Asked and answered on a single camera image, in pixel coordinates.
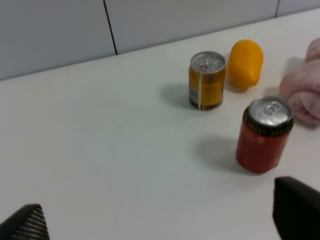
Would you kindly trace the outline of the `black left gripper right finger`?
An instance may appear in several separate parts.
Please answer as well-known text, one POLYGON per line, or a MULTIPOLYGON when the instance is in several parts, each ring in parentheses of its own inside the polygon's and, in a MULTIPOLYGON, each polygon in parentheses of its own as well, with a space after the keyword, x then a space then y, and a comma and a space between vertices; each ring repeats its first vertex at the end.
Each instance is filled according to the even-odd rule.
POLYGON ((272 217, 282 240, 318 240, 320 192, 290 176, 275 178, 272 217))

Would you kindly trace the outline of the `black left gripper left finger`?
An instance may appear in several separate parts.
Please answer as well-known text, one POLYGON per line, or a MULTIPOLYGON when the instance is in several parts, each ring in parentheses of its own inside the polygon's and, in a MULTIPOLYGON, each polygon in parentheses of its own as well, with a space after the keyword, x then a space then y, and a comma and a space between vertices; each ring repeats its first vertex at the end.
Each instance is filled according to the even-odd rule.
POLYGON ((42 206, 26 204, 0 224, 1 240, 49 240, 42 206))

